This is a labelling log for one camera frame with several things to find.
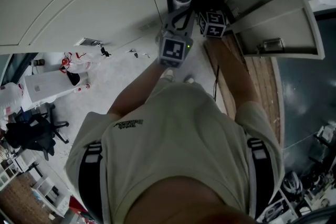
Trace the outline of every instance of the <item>black wire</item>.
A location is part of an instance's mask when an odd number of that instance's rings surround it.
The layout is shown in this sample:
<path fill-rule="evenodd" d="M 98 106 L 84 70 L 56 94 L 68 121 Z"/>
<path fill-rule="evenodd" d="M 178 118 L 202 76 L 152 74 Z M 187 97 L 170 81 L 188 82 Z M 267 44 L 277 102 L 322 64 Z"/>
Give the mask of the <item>black wire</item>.
<path fill-rule="evenodd" d="M 216 101 L 216 98 L 217 98 L 218 75 L 219 75 L 219 66 L 217 66 L 216 79 L 215 79 L 215 84 L 214 84 L 214 88 L 213 88 L 213 91 L 212 91 L 212 94 L 213 94 L 213 96 L 214 96 L 214 100 L 215 100 L 215 101 Z"/>

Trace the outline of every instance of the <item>open cabinet door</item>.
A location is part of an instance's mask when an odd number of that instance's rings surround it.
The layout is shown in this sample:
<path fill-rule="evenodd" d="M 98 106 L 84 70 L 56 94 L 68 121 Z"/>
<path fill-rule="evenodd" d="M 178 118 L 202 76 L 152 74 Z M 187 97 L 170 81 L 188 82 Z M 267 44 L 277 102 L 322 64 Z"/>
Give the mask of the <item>open cabinet door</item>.
<path fill-rule="evenodd" d="M 225 5 L 245 56 L 324 58 L 307 0 L 225 0 Z"/>

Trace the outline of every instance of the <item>wall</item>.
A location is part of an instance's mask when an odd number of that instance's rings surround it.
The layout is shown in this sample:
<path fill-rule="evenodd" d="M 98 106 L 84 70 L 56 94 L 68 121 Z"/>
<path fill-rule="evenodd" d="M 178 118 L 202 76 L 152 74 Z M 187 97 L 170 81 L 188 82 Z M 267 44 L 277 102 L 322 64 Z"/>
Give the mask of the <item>wall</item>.
<path fill-rule="evenodd" d="M 11 54 L 0 55 L 0 84 L 2 83 L 2 79 L 11 56 Z"/>
<path fill-rule="evenodd" d="M 0 193 L 0 208 L 15 224 L 59 224 L 62 217 L 51 221 L 51 211 L 30 189 L 35 181 L 29 173 L 14 178 Z"/>

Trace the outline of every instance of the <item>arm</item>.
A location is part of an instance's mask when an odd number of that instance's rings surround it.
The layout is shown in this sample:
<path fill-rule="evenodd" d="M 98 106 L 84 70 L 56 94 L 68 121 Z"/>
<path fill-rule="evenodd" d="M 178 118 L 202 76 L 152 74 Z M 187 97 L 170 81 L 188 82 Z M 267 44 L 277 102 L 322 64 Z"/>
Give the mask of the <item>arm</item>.
<path fill-rule="evenodd" d="M 256 89 L 244 66 L 218 38 L 209 38 L 217 57 L 219 68 L 235 100 L 236 109 L 248 101 L 259 102 Z"/>
<path fill-rule="evenodd" d="M 165 70 L 166 67 L 159 65 L 157 60 L 152 62 L 118 95 L 108 113 L 123 117 L 143 105 Z"/>

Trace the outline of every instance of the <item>black suspender strap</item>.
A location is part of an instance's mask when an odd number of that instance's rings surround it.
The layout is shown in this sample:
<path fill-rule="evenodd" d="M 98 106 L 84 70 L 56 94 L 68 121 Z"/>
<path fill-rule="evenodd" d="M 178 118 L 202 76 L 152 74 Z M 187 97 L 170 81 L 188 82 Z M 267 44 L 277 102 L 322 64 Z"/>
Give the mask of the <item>black suspender strap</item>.
<path fill-rule="evenodd" d="M 107 194 L 106 167 L 100 142 L 90 144 L 82 158 L 78 190 L 87 211 L 100 224 L 111 223 Z"/>
<path fill-rule="evenodd" d="M 274 192 L 274 176 L 269 152 L 257 138 L 247 140 L 250 175 L 250 216 L 257 219 Z"/>

